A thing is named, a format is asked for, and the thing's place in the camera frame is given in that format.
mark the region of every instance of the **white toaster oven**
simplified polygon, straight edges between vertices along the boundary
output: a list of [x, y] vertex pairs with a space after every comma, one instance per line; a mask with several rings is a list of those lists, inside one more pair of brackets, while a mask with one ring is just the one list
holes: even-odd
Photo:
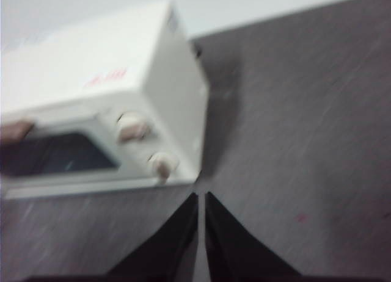
[[208, 83], [168, 1], [7, 49], [6, 198], [193, 183]]

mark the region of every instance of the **oven door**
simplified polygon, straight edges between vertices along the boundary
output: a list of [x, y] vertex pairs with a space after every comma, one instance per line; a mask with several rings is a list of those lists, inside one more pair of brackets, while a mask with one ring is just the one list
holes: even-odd
[[34, 128], [21, 142], [3, 145], [0, 171], [6, 189], [110, 186], [113, 181], [152, 177], [137, 151], [118, 143], [115, 132], [96, 118]]

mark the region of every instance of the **gray surface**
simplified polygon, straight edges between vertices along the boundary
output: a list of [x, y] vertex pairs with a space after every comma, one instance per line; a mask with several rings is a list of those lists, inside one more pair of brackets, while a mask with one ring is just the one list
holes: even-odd
[[[212, 91], [196, 185], [3, 201], [5, 280], [105, 273], [193, 190], [302, 273], [391, 280], [391, 0], [199, 42]], [[208, 281], [199, 242], [194, 281]]]

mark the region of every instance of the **oven handle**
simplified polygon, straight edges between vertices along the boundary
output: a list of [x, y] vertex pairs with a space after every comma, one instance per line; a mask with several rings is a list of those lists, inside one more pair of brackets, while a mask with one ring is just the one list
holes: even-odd
[[27, 120], [19, 120], [0, 127], [0, 144], [18, 143], [22, 141], [34, 127], [34, 123]]

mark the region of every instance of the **white knob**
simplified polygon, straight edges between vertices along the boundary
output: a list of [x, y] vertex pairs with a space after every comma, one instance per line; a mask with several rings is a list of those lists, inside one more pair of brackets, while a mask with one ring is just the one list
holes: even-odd
[[174, 155], [163, 152], [153, 154], [149, 163], [154, 174], [159, 176], [162, 181], [166, 181], [179, 165], [179, 161]]
[[150, 127], [146, 119], [133, 112], [123, 114], [118, 119], [117, 126], [119, 142], [141, 140], [150, 132]]

